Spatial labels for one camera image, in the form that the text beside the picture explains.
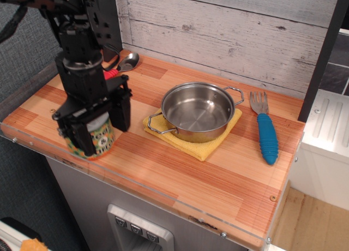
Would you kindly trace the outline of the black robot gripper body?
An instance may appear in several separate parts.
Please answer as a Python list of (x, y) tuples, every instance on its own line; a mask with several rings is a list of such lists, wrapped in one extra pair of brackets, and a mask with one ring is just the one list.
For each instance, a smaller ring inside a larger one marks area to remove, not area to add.
[(129, 77), (125, 74), (105, 80), (101, 65), (102, 57), (98, 56), (92, 64), (75, 63), (57, 56), (55, 59), (67, 99), (53, 114), (57, 121), (66, 123), (84, 123), (96, 119), (112, 109), (111, 96), (114, 92), (127, 92)]

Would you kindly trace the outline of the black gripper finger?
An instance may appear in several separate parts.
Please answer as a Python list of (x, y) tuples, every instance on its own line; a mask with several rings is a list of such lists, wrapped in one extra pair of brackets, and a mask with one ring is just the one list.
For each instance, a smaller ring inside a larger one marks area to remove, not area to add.
[(96, 153), (86, 124), (80, 122), (66, 123), (64, 120), (60, 119), (58, 121), (58, 131), (62, 137), (68, 138), (76, 148), (81, 149), (85, 156), (92, 156)]
[(114, 92), (111, 96), (112, 109), (109, 117), (113, 127), (127, 132), (130, 127), (130, 95), (127, 92)]

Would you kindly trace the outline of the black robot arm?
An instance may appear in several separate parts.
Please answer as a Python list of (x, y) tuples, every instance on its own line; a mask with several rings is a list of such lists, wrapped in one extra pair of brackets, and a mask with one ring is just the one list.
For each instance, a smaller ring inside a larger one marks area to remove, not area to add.
[(67, 94), (65, 103), (53, 114), (59, 134), (69, 139), (85, 157), (100, 152), (88, 124), (106, 116), (107, 123), (123, 132), (130, 126), (128, 76), (107, 77), (102, 65), (103, 35), (99, 26), (98, 0), (1, 0), (18, 5), (18, 10), (1, 31), (1, 41), (16, 31), (29, 8), (36, 8), (48, 20), (61, 47), (55, 59)]

